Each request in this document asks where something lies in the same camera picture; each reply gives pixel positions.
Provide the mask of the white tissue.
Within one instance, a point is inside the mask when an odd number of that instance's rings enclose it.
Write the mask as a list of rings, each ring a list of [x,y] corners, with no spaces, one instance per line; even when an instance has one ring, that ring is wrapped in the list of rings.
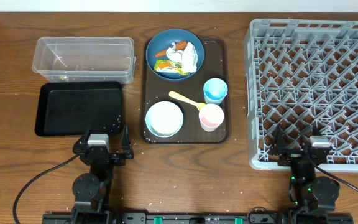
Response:
[[[166,56],[171,61],[182,63],[184,72],[194,73],[197,71],[198,54],[191,42],[188,42],[184,50],[176,52],[167,50]]]

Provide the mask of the light blue cup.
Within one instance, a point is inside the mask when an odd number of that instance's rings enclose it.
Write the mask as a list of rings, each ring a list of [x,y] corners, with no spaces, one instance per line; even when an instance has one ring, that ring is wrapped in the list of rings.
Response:
[[[220,105],[228,94],[226,82],[220,78],[211,78],[203,86],[204,100],[207,104]]]

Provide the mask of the orange carrot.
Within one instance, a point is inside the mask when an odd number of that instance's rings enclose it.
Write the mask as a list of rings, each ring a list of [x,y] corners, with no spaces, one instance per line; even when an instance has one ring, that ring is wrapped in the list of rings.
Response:
[[[184,50],[187,46],[188,42],[187,41],[181,41],[181,42],[172,42],[172,46],[159,51],[158,53],[156,53],[154,55],[155,58],[160,58],[160,57],[164,57],[166,56],[167,50],[173,50],[174,52],[178,51],[178,50]]]

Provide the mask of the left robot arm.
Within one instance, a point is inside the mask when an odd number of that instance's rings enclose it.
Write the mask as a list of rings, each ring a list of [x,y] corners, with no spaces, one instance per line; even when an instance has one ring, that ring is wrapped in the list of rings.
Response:
[[[122,152],[109,151],[107,134],[92,134],[87,130],[73,146],[73,153],[87,166],[88,173],[78,176],[72,187],[75,196],[74,207],[69,223],[117,224],[122,222],[118,212],[108,208],[109,191],[113,180],[113,170],[123,166],[127,159],[134,158],[134,151],[125,126],[122,132]]]

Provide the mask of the yellow green snack wrapper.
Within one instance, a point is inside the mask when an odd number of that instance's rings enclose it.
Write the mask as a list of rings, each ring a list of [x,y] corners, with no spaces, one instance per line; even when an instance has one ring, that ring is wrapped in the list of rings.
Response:
[[[176,73],[183,76],[188,76],[190,74],[189,72],[184,72],[182,63],[162,59],[157,59],[154,65],[154,71],[162,73]]]

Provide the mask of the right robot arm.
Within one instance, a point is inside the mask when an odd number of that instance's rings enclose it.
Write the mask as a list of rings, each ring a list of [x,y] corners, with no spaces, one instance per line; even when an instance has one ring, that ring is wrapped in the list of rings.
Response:
[[[296,207],[282,217],[282,223],[328,223],[328,215],[336,208],[339,196],[338,181],[316,176],[315,169],[322,164],[332,149],[326,136],[316,127],[301,149],[290,149],[284,133],[275,128],[273,152],[278,156],[279,166],[289,166],[291,178],[289,196]]]

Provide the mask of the light blue rice bowl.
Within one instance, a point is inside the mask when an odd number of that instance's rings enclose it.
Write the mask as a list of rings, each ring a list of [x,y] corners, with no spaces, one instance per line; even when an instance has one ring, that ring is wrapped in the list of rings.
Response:
[[[184,115],[180,107],[170,101],[152,105],[145,115],[147,129],[155,136],[168,138],[183,126]]]

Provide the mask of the pink cup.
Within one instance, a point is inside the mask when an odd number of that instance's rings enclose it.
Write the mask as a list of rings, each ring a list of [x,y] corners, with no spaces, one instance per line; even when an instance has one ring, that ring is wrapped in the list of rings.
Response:
[[[224,121],[224,111],[219,105],[206,104],[199,111],[201,128],[207,132],[217,129]]]

